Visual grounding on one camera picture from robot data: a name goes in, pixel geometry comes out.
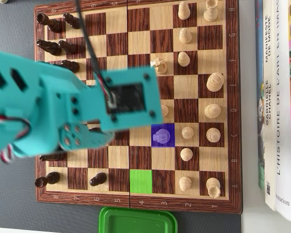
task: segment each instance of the light wood square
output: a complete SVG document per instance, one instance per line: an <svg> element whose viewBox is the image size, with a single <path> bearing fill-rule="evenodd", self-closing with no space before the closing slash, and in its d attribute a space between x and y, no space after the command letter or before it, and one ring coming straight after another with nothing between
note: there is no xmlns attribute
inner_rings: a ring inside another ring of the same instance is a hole
<svg viewBox="0 0 291 233"><path fill-rule="evenodd" d="M175 101L174 100L161 100L161 104L168 107L168 114L164 116L164 123L174 123L175 122Z"/></svg>
<svg viewBox="0 0 291 233"><path fill-rule="evenodd" d="M67 165L68 167L87 167L87 149L68 151Z"/></svg>
<svg viewBox="0 0 291 233"><path fill-rule="evenodd" d="M88 37L95 52L96 57L107 56L107 36L106 35L93 35ZM88 50L86 49L86 58L91 58Z"/></svg>
<svg viewBox="0 0 291 233"><path fill-rule="evenodd" d="M106 12L107 34L127 32L127 10Z"/></svg>
<svg viewBox="0 0 291 233"><path fill-rule="evenodd" d="M197 27L187 28L192 35L192 40L189 44L180 42L179 35L182 28L174 28L174 51L195 51L197 50Z"/></svg>
<svg viewBox="0 0 291 233"><path fill-rule="evenodd" d="M128 33L128 54L149 54L150 31Z"/></svg>
<svg viewBox="0 0 291 233"><path fill-rule="evenodd" d="M209 119L205 115L205 108L209 104L218 104L221 108L220 115L215 119ZM199 122L225 122L227 121L227 104L224 98L213 98L213 99L198 99L198 121Z"/></svg>
<svg viewBox="0 0 291 233"><path fill-rule="evenodd" d="M199 74L225 73L226 57L223 50L198 50L197 60Z"/></svg>
<svg viewBox="0 0 291 233"><path fill-rule="evenodd" d="M199 170L228 172L227 148L200 147Z"/></svg>
<svg viewBox="0 0 291 233"><path fill-rule="evenodd" d="M184 127L191 127L194 131L194 135L190 139L182 137L182 129ZM175 145L176 147L198 147L198 123L175 123Z"/></svg>
<svg viewBox="0 0 291 233"><path fill-rule="evenodd" d="M56 171L59 173L59 181L55 184L47 184L47 191L55 191L58 189L68 189L68 168L67 167L46 167L46 175Z"/></svg>
<svg viewBox="0 0 291 233"><path fill-rule="evenodd" d="M127 55L107 57L107 70L127 69Z"/></svg>
<svg viewBox="0 0 291 233"><path fill-rule="evenodd" d="M129 129L130 146L151 146L151 126Z"/></svg>
<svg viewBox="0 0 291 233"><path fill-rule="evenodd" d="M175 170L174 147L152 147L152 170Z"/></svg>
<svg viewBox="0 0 291 233"><path fill-rule="evenodd" d="M162 58L166 62L167 65L167 71L166 73L162 75L158 75L156 72L157 76L173 76L174 75L174 53L173 52L164 52L164 53L151 53L150 54L150 60L154 61L156 58Z"/></svg>
<svg viewBox="0 0 291 233"><path fill-rule="evenodd" d="M105 183L99 184L97 186L91 186L89 184L90 180L95 177L98 173L105 173L107 175L107 180ZM87 189L91 191L108 191L109 190L109 169L108 168L89 168L87 169L88 186Z"/></svg>
<svg viewBox="0 0 291 233"><path fill-rule="evenodd" d="M186 191L183 192L180 189L180 185L179 185L179 181L182 177L189 177L192 181L192 186L191 188ZM199 171L175 171L175 192L176 194L184 194L184 195L195 195L195 196L199 196Z"/></svg>
<svg viewBox="0 0 291 233"><path fill-rule="evenodd" d="M129 168L128 159L128 146L108 146L109 168Z"/></svg>
<svg viewBox="0 0 291 233"><path fill-rule="evenodd" d="M173 6L150 7L150 30L173 28Z"/></svg>
<svg viewBox="0 0 291 233"><path fill-rule="evenodd" d="M197 99L197 75L175 75L174 92L175 99Z"/></svg>

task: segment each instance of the chess square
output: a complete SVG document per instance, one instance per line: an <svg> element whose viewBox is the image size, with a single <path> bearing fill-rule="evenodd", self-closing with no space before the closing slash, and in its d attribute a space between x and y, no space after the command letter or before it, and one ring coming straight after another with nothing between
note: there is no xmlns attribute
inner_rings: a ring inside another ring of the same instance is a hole
<svg viewBox="0 0 291 233"><path fill-rule="evenodd" d="M106 13L97 13L85 16L85 28L88 36L105 35Z"/></svg>
<svg viewBox="0 0 291 233"><path fill-rule="evenodd" d="M128 10L128 31L139 32L150 30L150 9L131 9Z"/></svg>
<svg viewBox="0 0 291 233"><path fill-rule="evenodd" d="M128 33L128 54L150 53L150 31Z"/></svg>
<svg viewBox="0 0 291 233"><path fill-rule="evenodd" d="M157 133L159 130L165 136L168 137L166 130L170 134L170 139L166 143L159 143L158 141L153 140L153 135ZM151 146L152 147L174 147L175 146L175 125L173 123L165 123L160 125L151 125Z"/></svg>
<svg viewBox="0 0 291 233"><path fill-rule="evenodd" d="M220 131L221 137L218 142L210 142L206 133L210 128L216 128ZM200 147L224 147L224 123L199 123L199 146Z"/></svg>
<svg viewBox="0 0 291 233"><path fill-rule="evenodd" d="M160 94L162 100L172 100L174 98L174 77L158 76Z"/></svg>
<svg viewBox="0 0 291 233"><path fill-rule="evenodd" d="M87 168L68 167L68 189L87 190Z"/></svg>
<svg viewBox="0 0 291 233"><path fill-rule="evenodd" d="M198 99L175 99L175 122L198 122Z"/></svg>
<svg viewBox="0 0 291 233"><path fill-rule="evenodd" d="M200 26L197 28L198 50L223 49L223 26Z"/></svg>
<svg viewBox="0 0 291 233"><path fill-rule="evenodd" d="M181 151L184 148L189 148L193 152L193 157L189 161L184 161L181 158ZM199 171L199 148L198 147L175 147L175 169L186 171Z"/></svg>
<svg viewBox="0 0 291 233"><path fill-rule="evenodd" d="M197 99L198 79L197 75L174 76L175 99Z"/></svg>
<svg viewBox="0 0 291 233"><path fill-rule="evenodd" d="M182 20L178 17L179 4L173 5L173 27L174 28L189 28L197 27L197 4L189 3L190 16L186 20Z"/></svg>
<svg viewBox="0 0 291 233"><path fill-rule="evenodd" d="M175 171L152 170L152 193L174 194Z"/></svg>
<svg viewBox="0 0 291 233"><path fill-rule="evenodd" d="M106 33L126 33L127 32L127 10L117 10L106 12Z"/></svg>
<svg viewBox="0 0 291 233"><path fill-rule="evenodd" d="M150 30L162 30L173 28L173 7L150 7Z"/></svg>
<svg viewBox="0 0 291 233"><path fill-rule="evenodd" d="M174 74L175 75L193 75L197 73L197 51L186 51L186 54L190 58L190 63L186 67L182 67L179 65L178 56L180 52L174 52Z"/></svg>
<svg viewBox="0 0 291 233"><path fill-rule="evenodd" d="M109 168L129 168L129 147L108 146Z"/></svg>
<svg viewBox="0 0 291 233"><path fill-rule="evenodd" d="M151 170L151 147L129 147L129 168Z"/></svg>
<svg viewBox="0 0 291 233"><path fill-rule="evenodd" d="M173 52L173 30L150 31L151 53Z"/></svg>

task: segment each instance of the gray table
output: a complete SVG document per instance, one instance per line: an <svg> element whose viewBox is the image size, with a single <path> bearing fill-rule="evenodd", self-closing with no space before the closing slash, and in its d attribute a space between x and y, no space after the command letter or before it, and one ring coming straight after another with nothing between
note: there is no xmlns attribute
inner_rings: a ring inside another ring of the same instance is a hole
<svg viewBox="0 0 291 233"><path fill-rule="evenodd" d="M33 7L51 0L9 0L0 4L0 50L34 59ZM100 207L40 203L35 200L34 159L0 160L0 227L96 233ZM179 233L239 233L241 216L173 212Z"/></svg>

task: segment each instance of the dark wood square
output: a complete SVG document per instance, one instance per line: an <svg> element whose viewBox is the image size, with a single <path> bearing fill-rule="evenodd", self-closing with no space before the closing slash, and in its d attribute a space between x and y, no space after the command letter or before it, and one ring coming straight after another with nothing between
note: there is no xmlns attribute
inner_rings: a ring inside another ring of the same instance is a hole
<svg viewBox="0 0 291 233"><path fill-rule="evenodd" d="M87 167L68 167L68 189L87 190Z"/></svg>
<svg viewBox="0 0 291 233"><path fill-rule="evenodd" d="M223 86L219 91L209 91L207 88L207 81L211 74L198 75L198 97L199 98L223 98Z"/></svg>
<svg viewBox="0 0 291 233"><path fill-rule="evenodd" d="M175 171L152 170L152 193L175 194Z"/></svg>
<svg viewBox="0 0 291 233"><path fill-rule="evenodd" d="M76 47L76 51L74 53L67 54L68 60L85 58L86 46L85 46L85 38L84 37L67 38L66 41L68 43L72 43Z"/></svg>
<svg viewBox="0 0 291 233"><path fill-rule="evenodd" d="M127 11L129 32L150 30L150 8L132 9Z"/></svg>
<svg viewBox="0 0 291 233"><path fill-rule="evenodd" d="M174 77L173 76L158 76L161 100L174 99Z"/></svg>
<svg viewBox="0 0 291 233"><path fill-rule="evenodd" d="M129 169L109 168L109 191L129 192Z"/></svg>
<svg viewBox="0 0 291 233"><path fill-rule="evenodd" d="M180 156L184 148L189 148L193 152L193 157L189 161L183 161ZM185 171L199 171L199 148L198 147L175 147L175 169Z"/></svg>
<svg viewBox="0 0 291 233"><path fill-rule="evenodd" d="M175 122L198 122L198 99L175 99Z"/></svg>
<svg viewBox="0 0 291 233"><path fill-rule="evenodd" d="M127 55L127 33L107 34L107 56Z"/></svg>
<svg viewBox="0 0 291 233"><path fill-rule="evenodd" d="M178 17L179 4L173 5L173 24L174 28L189 28L197 26L197 4L189 3L191 11L190 17L186 20L182 20Z"/></svg>
<svg viewBox="0 0 291 233"><path fill-rule="evenodd" d="M129 168L151 170L151 147L129 147Z"/></svg>
<svg viewBox="0 0 291 233"><path fill-rule="evenodd" d="M210 142L206 137L206 132L210 128L220 131L221 137L218 142ZM224 147L224 123L200 122L199 123L199 146L200 147Z"/></svg>
<svg viewBox="0 0 291 233"><path fill-rule="evenodd" d="M199 172L199 193L201 196L208 196L206 182L209 178L216 178L220 182L220 197L225 197L225 172L220 171L200 171Z"/></svg>
<svg viewBox="0 0 291 233"><path fill-rule="evenodd" d="M198 74L197 69L197 51L185 51L190 58L190 63L187 67L182 67L178 62L180 52L174 52L174 75L192 75Z"/></svg>
<svg viewBox="0 0 291 233"><path fill-rule="evenodd" d="M108 147L88 149L87 161L89 168L108 168Z"/></svg>
<svg viewBox="0 0 291 233"><path fill-rule="evenodd" d="M198 50L221 50L223 49L222 25L201 26L197 28Z"/></svg>
<svg viewBox="0 0 291 233"><path fill-rule="evenodd" d="M88 36L106 34L106 13L85 16L85 28Z"/></svg>
<svg viewBox="0 0 291 233"><path fill-rule="evenodd" d="M151 53L173 52L173 30L154 30L150 31Z"/></svg>

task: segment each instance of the chess piece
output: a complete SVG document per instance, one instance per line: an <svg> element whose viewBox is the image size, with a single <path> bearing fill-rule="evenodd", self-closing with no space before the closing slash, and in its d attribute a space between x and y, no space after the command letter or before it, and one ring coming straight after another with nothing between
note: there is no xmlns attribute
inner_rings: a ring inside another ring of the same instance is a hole
<svg viewBox="0 0 291 233"><path fill-rule="evenodd" d="M168 107L166 106L166 105L161 105L161 109L162 109L162 115L163 115L163 117L165 117L165 116L167 116L168 115L168 113L169 113L169 109L168 109Z"/></svg>
<svg viewBox="0 0 291 233"><path fill-rule="evenodd" d="M62 49L55 42L37 40L37 46L54 56L58 56L62 53Z"/></svg>
<svg viewBox="0 0 291 233"><path fill-rule="evenodd" d="M61 49L65 50L66 53L74 53L76 51L76 47L72 43L68 43L64 40L60 40L58 42L58 46Z"/></svg>
<svg viewBox="0 0 291 233"><path fill-rule="evenodd" d="M178 55L178 63L182 67L187 67L190 63L190 57L186 54L186 52L180 52Z"/></svg>
<svg viewBox="0 0 291 233"><path fill-rule="evenodd" d="M188 3L186 3L185 1L180 2L178 11L179 18L182 20L186 20L188 17L190 17L190 14L191 11Z"/></svg>
<svg viewBox="0 0 291 233"><path fill-rule="evenodd" d="M189 177L183 176L179 180L180 189L183 192L188 191L192 186L192 181Z"/></svg>
<svg viewBox="0 0 291 233"><path fill-rule="evenodd" d="M213 73L207 80L207 89L212 92L219 91L223 86L224 77L220 73Z"/></svg>
<svg viewBox="0 0 291 233"><path fill-rule="evenodd" d="M153 62L150 62L151 67L157 68L157 74L162 75L167 71L167 64L164 59L158 57Z"/></svg>
<svg viewBox="0 0 291 233"><path fill-rule="evenodd" d="M221 133L216 128L210 128L206 132L206 138L210 142L218 142L220 140L220 137L221 137Z"/></svg>
<svg viewBox="0 0 291 233"><path fill-rule="evenodd" d="M210 119L215 119L220 115L221 108L218 104L209 104L205 108L205 115Z"/></svg>
<svg viewBox="0 0 291 233"><path fill-rule="evenodd" d="M182 28L180 30L179 40L183 44L189 44L192 41L192 34L187 28Z"/></svg>
<svg viewBox="0 0 291 233"><path fill-rule="evenodd" d="M194 136L194 130L191 127L184 127L181 134L184 139L190 139Z"/></svg>
<svg viewBox="0 0 291 233"><path fill-rule="evenodd" d="M206 0L206 9L204 10L204 18L208 22L213 22L218 17L218 0Z"/></svg>
<svg viewBox="0 0 291 233"><path fill-rule="evenodd" d="M180 157L183 161L189 161L190 159L192 159L193 157L193 152L191 149L189 148L184 148L182 149L182 151L180 152Z"/></svg>
<svg viewBox="0 0 291 233"><path fill-rule="evenodd" d="M62 24L55 19L49 19L49 17L45 14L39 13L37 15L37 22L44 26L47 25L48 28L54 33L62 32Z"/></svg>
<svg viewBox="0 0 291 233"><path fill-rule="evenodd" d="M218 198L221 194L220 182L216 178L209 178L206 181L206 188L208 189L208 194L212 198Z"/></svg>
<svg viewBox="0 0 291 233"><path fill-rule="evenodd" d="M153 141L166 144L170 140L170 133L166 129L160 129L153 135Z"/></svg>
<svg viewBox="0 0 291 233"><path fill-rule="evenodd" d="M58 172L51 172L46 177L39 177L35 180L34 185L37 188L42 188L49 184L55 184L59 181L60 175Z"/></svg>
<svg viewBox="0 0 291 233"><path fill-rule="evenodd" d="M89 184L91 186L97 186L99 184L105 183L107 181L107 175L103 172L98 173L95 177L93 177Z"/></svg>
<svg viewBox="0 0 291 233"><path fill-rule="evenodd" d="M63 15L64 21L70 24L71 27L74 29L79 29L80 28L80 20L77 17L74 17L73 15L69 13L64 13Z"/></svg>

